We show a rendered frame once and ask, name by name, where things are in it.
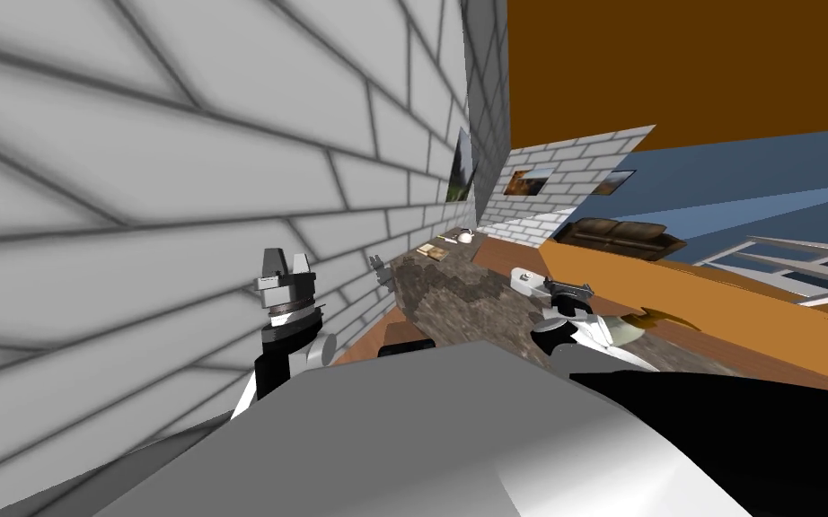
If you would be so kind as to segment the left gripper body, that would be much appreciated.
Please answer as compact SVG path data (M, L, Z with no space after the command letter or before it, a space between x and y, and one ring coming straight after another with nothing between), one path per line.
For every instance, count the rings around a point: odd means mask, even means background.
M255 291L260 294L266 309L312 299L315 294L316 274L303 272L279 276L260 276L255 280Z

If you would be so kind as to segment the brown mottled table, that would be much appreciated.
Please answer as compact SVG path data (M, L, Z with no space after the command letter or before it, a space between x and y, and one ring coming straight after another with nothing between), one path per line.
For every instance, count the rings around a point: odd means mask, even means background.
M442 261L412 250L388 265L404 315L440 346L487 341L562 378L657 370L623 347L642 330L597 315L591 298L522 295L509 274L476 265L464 250Z

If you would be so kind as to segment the golden curved object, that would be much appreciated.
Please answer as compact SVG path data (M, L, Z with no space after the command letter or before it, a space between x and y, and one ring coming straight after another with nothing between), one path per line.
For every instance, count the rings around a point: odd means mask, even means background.
M654 328L659 321L670 321L686 328L700 331L700 329L687 320L676 317L672 313L658 311L647 307L642 307L643 313L627 313L627 315L620 316L620 320L631 325L634 328L647 330Z

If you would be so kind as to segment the dark orange picture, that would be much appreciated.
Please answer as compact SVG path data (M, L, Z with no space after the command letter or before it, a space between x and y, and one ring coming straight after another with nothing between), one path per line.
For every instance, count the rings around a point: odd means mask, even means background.
M635 173L635 170L619 170L609 172L599 185L592 191L596 196L610 196L622 184L626 183Z

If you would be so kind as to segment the white framed window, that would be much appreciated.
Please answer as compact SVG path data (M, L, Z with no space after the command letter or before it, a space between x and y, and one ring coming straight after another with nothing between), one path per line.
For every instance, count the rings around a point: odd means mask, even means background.
M693 263L795 294L802 306L828 305L828 243L749 236Z

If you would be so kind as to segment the brown sofa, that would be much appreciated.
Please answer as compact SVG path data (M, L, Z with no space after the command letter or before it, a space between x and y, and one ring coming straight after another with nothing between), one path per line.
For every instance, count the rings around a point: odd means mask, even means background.
M687 245L663 224L593 217L569 222L551 238L560 244L645 261L664 259Z

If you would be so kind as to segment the orange landscape picture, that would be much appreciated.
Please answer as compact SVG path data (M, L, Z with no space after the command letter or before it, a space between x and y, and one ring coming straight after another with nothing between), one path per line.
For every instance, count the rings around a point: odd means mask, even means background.
M533 197L537 196L543 186L549 181L554 168L531 170L517 170L504 189L505 196Z

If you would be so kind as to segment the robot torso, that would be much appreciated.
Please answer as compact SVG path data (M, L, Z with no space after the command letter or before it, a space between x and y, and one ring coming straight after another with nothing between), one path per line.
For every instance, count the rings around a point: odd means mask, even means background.
M750 517L628 409L485 342L306 372L0 517Z

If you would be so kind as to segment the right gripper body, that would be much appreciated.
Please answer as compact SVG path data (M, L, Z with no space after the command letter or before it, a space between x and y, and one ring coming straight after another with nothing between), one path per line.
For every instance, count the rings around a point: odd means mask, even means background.
M552 298L566 296L576 300L589 300L594 296L594 292L589 284L571 285L545 279L542 286L549 291Z

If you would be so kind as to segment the dark green landscape picture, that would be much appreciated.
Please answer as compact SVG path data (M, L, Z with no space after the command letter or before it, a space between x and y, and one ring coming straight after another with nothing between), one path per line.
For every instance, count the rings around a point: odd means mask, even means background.
M448 204L468 197L474 176L472 142L465 128L459 128L454 158L447 185L445 200Z

